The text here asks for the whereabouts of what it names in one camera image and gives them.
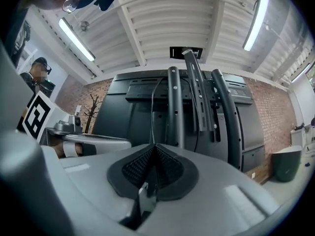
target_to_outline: black rubber pad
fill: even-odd
[[[162,145],[149,145],[115,162],[107,171],[107,179],[119,196],[136,200],[152,169],[156,171],[160,201],[182,198],[198,181],[196,166]]]

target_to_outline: decorative tree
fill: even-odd
[[[98,103],[102,103],[102,101],[97,102],[98,96],[96,97],[95,100],[93,99],[93,96],[92,96],[91,94],[90,94],[90,96],[91,96],[92,101],[93,101],[93,105],[92,105],[91,110],[87,109],[87,108],[84,106],[84,107],[86,108],[86,110],[88,111],[88,113],[84,112],[84,114],[85,114],[86,116],[88,116],[87,125],[86,125],[85,131],[84,131],[84,133],[86,133],[86,134],[89,132],[89,127],[90,127],[91,119],[92,119],[92,118],[96,118],[96,116],[94,116],[94,115],[98,113],[98,111],[97,111],[97,112],[94,112],[95,109],[96,109],[96,106],[98,105]]]

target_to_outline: black metal rod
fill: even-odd
[[[186,62],[188,77],[193,94],[196,99],[198,118],[201,123],[200,131],[210,131],[211,142],[214,142],[214,120],[207,97],[205,82],[197,59],[189,48],[183,48],[183,55]]]
[[[227,162],[236,169],[241,169],[242,162],[242,140],[240,133],[240,123],[237,117],[235,103],[231,91],[229,90],[223,74],[220,70],[213,70],[211,73],[218,90],[220,101],[224,111],[225,125],[228,141],[228,159]]]
[[[168,132],[167,144],[184,148],[185,128],[182,87],[177,67],[168,69]]]

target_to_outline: floor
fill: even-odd
[[[312,176],[315,168],[315,144],[310,147],[310,151],[302,151],[301,163],[295,178],[290,182],[279,182],[275,178],[267,181],[263,187],[283,205],[293,197],[299,197]]]

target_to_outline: cable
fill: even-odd
[[[254,8],[252,10],[255,10],[256,4],[257,4],[258,0],[256,0],[255,4],[254,4]]]
[[[304,155],[302,155],[302,157],[304,157],[304,158],[315,157],[314,153],[315,153],[315,150],[311,149],[311,150],[309,150],[309,152],[307,152],[307,153],[305,152]]]
[[[199,116],[198,116],[198,111],[197,111],[197,103],[196,103],[196,99],[195,99],[195,96],[193,94],[192,87],[191,87],[191,84],[189,83],[189,81],[184,79],[184,78],[181,78],[181,80],[186,81],[188,83],[189,87],[190,87],[192,101],[194,103],[194,106],[195,106],[195,109],[196,109],[196,113],[197,113],[197,121],[198,121],[198,125],[197,125],[197,140],[196,140],[195,149],[193,150],[193,152],[196,152],[197,145],[198,145],[198,140],[199,140],[199,134],[200,134],[200,127],[199,127],[200,121],[199,121]]]
[[[161,84],[162,80],[164,80],[166,78],[167,77],[164,77],[164,78],[160,79],[160,81],[157,83],[157,85],[153,89],[152,97],[151,97],[151,135],[152,135],[152,142],[153,142],[153,144],[156,143],[156,140],[154,138],[154,131],[153,131],[153,97],[154,97],[154,93],[156,92],[156,89],[158,88],[159,84]]]

